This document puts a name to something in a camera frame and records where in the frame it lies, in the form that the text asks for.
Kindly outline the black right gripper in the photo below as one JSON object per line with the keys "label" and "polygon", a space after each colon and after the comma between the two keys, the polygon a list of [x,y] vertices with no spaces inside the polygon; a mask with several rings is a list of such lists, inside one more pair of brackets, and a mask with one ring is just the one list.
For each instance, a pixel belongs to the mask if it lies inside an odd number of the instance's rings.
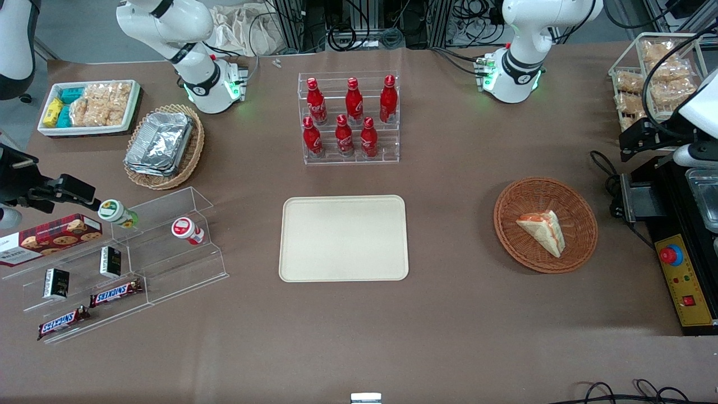
{"label": "black right gripper", "polygon": [[22,206],[51,214],[54,203],[100,206],[95,187],[77,177],[62,174],[56,179],[43,176],[38,158],[2,145],[1,201],[3,205]]}

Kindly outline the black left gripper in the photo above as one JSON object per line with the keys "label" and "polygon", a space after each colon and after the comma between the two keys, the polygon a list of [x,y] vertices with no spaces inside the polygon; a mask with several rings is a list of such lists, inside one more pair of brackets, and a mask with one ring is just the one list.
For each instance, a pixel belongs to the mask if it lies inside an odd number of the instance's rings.
{"label": "black left gripper", "polygon": [[626,163],[636,154],[651,149],[675,151],[694,143],[696,131],[694,126],[655,127],[648,118],[639,118],[619,136],[620,160]]}

